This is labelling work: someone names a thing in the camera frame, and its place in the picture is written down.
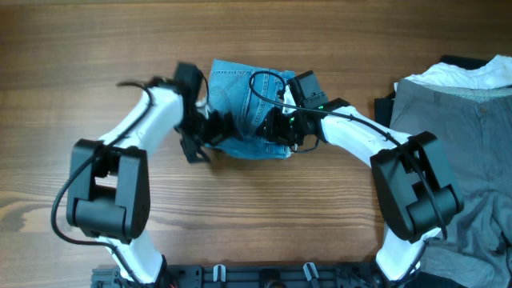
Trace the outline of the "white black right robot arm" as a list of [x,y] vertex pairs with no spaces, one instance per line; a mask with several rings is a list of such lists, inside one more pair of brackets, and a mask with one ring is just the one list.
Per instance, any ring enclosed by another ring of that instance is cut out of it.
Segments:
[[442,144],[428,132],[410,135],[380,125],[344,102],[316,109],[281,104],[256,129],[271,142],[294,147],[307,135],[339,146],[372,171],[385,221],[384,243],[376,256],[392,284],[409,280],[437,234],[462,212],[464,200]]

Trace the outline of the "light blue denim jeans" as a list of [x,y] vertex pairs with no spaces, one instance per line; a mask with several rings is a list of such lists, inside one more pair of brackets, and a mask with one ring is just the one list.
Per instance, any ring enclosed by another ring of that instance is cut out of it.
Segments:
[[231,113],[241,140],[228,138],[216,147],[229,156],[249,160],[286,159],[291,156],[288,146],[270,142],[256,135],[267,113],[274,107],[263,101],[276,101],[282,82],[295,72],[272,70],[246,64],[213,60],[209,79],[209,104],[212,110]]

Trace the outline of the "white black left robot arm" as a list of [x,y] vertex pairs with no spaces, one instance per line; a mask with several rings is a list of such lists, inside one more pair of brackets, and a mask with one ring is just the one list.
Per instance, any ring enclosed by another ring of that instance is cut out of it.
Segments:
[[205,162],[202,147],[238,134],[234,116],[204,110],[196,89],[132,84],[142,90],[135,108],[98,140],[78,140],[70,176],[52,206],[50,223],[65,242],[103,246],[118,265],[120,287],[175,287],[167,261],[146,232],[150,214],[150,156],[172,130],[190,163]]

